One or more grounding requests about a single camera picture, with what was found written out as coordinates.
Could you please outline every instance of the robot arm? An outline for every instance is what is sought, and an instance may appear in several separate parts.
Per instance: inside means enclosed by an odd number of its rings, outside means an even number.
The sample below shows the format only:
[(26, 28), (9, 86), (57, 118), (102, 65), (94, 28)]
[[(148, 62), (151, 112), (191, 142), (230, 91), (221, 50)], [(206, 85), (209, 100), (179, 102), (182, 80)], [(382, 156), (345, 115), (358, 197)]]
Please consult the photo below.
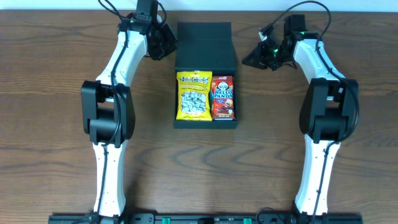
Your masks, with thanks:
[[(304, 15), (285, 18), (281, 44), (277, 44), (271, 34), (273, 29), (270, 25), (260, 31), (262, 41), (242, 63), (272, 70), (287, 62), (293, 62), (294, 68), (294, 62), (301, 66), (310, 86), (299, 119), (305, 139), (305, 162), (294, 207), (301, 217), (313, 216), (315, 211), (315, 215), (320, 216), (328, 211), (326, 198), (340, 139), (352, 128), (358, 84), (355, 80), (346, 80), (333, 66), (318, 34), (305, 29)], [(342, 79), (350, 85), (354, 94), (341, 83)], [(328, 106), (328, 101), (334, 101), (338, 106)]]
[[(108, 65), (95, 82), (85, 81), (81, 88), (83, 125), (93, 142), (97, 161), (94, 213), (101, 217), (120, 217), (126, 205), (124, 152), (135, 125), (130, 86), (137, 66), (147, 52), (152, 59), (160, 60), (176, 49), (177, 40), (157, 15), (157, 6), (157, 0), (138, 0), (136, 13), (124, 18), (119, 25), (118, 43)], [(120, 112), (116, 105), (114, 109), (99, 106), (105, 101), (114, 102), (115, 97), (119, 99)], [(119, 115), (121, 127), (110, 144), (103, 146), (112, 138)]]

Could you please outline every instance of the wood grain surface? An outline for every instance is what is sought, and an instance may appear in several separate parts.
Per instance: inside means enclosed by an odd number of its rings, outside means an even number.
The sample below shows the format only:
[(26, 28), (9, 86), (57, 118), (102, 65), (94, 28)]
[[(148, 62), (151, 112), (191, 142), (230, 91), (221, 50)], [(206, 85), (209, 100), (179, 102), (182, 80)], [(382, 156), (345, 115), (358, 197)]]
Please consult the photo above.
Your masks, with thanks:
[[(173, 12), (177, 21), (232, 22), (240, 123), (235, 130), (175, 130), (175, 53), (142, 59), (132, 84), (136, 128), (126, 151), (127, 209), (176, 212), (289, 210), (305, 144), (301, 69), (243, 66), (258, 28), (279, 12)], [(329, 57), (359, 83), (361, 117), (333, 166), (329, 212), (365, 223), (398, 219), (398, 14), (333, 12)], [(326, 25), (306, 12), (308, 30)], [(85, 213), (96, 195), (96, 162), (83, 131), (80, 87), (104, 69), (118, 18), (106, 11), (0, 11), (0, 223), (46, 223)], [(282, 22), (276, 33), (282, 38)]]

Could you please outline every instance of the hello panda box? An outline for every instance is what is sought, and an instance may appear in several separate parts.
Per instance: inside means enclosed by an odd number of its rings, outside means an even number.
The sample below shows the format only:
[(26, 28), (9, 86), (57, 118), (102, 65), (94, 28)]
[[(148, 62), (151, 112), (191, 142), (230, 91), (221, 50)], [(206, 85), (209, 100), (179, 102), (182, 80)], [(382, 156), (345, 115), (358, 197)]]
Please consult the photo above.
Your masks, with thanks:
[(235, 120), (234, 77), (214, 76), (210, 88), (210, 109), (213, 120)]

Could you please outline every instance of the candy package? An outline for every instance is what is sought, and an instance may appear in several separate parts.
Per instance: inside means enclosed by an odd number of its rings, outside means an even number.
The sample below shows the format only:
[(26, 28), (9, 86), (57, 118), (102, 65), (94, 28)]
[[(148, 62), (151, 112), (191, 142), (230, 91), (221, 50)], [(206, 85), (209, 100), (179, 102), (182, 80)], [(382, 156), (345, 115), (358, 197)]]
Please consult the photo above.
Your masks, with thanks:
[(210, 101), (213, 120), (235, 120), (234, 78), (232, 76), (213, 77)]
[(177, 120), (211, 121), (209, 91), (212, 72), (177, 72)]

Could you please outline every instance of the black box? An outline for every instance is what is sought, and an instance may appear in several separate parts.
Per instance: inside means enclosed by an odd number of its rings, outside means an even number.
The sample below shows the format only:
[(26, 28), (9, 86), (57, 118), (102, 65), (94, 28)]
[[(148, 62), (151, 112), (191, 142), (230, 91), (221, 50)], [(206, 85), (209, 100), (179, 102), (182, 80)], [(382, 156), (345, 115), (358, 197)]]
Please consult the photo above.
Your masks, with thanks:
[[(236, 57), (232, 44), (230, 22), (179, 22), (178, 50), (175, 59), (175, 114), (176, 129), (234, 129), (238, 125), (236, 101)], [(236, 121), (177, 121), (177, 72), (212, 71), (213, 76), (234, 77), (234, 110)]]

